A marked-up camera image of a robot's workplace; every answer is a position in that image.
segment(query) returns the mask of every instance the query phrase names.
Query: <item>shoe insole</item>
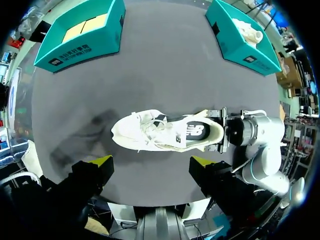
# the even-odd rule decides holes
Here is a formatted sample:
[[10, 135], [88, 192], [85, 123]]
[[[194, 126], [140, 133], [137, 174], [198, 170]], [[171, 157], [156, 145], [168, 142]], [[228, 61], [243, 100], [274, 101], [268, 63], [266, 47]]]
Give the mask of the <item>shoe insole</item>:
[[190, 121], [187, 123], [186, 139], [191, 141], [204, 140], [210, 135], [210, 126], [200, 121]]

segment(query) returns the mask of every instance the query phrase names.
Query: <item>white sneaker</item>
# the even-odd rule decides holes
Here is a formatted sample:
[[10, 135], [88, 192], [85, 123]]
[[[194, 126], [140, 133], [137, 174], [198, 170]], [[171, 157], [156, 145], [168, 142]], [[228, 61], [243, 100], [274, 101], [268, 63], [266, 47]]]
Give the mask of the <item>white sneaker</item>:
[[133, 112], [120, 119], [111, 129], [113, 141], [126, 149], [145, 151], [204, 151], [219, 143], [223, 127], [211, 119], [197, 115], [171, 118], [158, 110]]

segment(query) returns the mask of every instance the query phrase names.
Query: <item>gray table surface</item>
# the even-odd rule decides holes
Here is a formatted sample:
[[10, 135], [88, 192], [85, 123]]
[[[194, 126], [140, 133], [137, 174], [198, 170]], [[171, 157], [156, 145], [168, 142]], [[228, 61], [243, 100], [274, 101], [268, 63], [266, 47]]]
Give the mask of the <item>gray table surface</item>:
[[114, 174], [102, 196], [133, 206], [168, 206], [204, 199], [188, 173], [191, 150], [147, 152], [122, 148], [110, 130], [119, 119], [148, 109], [168, 115], [202, 109], [264, 109], [279, 116], [276, 76], [264, 77], [222, 58], [205, 10], [145, 2], [126, 6], [120, 52], [33, 78], [32, 129], [45, 176], [58, 183], [77, 161], [113, 155]]

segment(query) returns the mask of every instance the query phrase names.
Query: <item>teal shoe box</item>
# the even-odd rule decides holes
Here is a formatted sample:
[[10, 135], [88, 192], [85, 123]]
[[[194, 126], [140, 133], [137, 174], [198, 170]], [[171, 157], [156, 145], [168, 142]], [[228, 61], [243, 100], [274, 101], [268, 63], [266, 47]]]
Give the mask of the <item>teal shoe box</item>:
[[[54, 21], [34, 65], [54, 73], [81, 61], [119, 52], [125, 11], [123, 0], [87, 0], [73, 7]], [[98, 18], [99, 24], [92, 22]], [[76, 35], [70, 33], [75, 26], [81, 31]]]
[[[264, 76], [281, 72], [281, 66], [263, 28], [251, 17], [222, 1], [213, 0], [205, 14], [215, 34], [224, 59], [252, 69]], [[251, 24], [263, 39], [256, 48], [246, 42], [232, 19]]]

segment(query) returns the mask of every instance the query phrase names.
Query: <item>yellow tape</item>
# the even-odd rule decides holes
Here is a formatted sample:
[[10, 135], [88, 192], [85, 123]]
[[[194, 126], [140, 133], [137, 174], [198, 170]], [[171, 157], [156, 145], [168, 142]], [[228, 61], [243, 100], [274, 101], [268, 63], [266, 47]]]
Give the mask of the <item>yellow tape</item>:
[[204, 159], [202, 157], [198, 157], [198, 156], [192, 156], [198, 163], [200, 163], [202, 166], [206, 166], [206, 165], [209, 165], [209, 164], [215, 164], [217, 162], [215, 161], [212, 161], [212, 160], [207, 160], [207, 159]]
[[103, 156], [103, 157], [97, 158], [96, 160], [91, 160], [91, 161], [89, 161], [89, 163], [97, 164], [98, 167], [100, 167], [100, 166], [101, 166], [102, 164], [104, 164], [104, 162], [107, 161], [110, 157], [112, 157], [112, 155]]

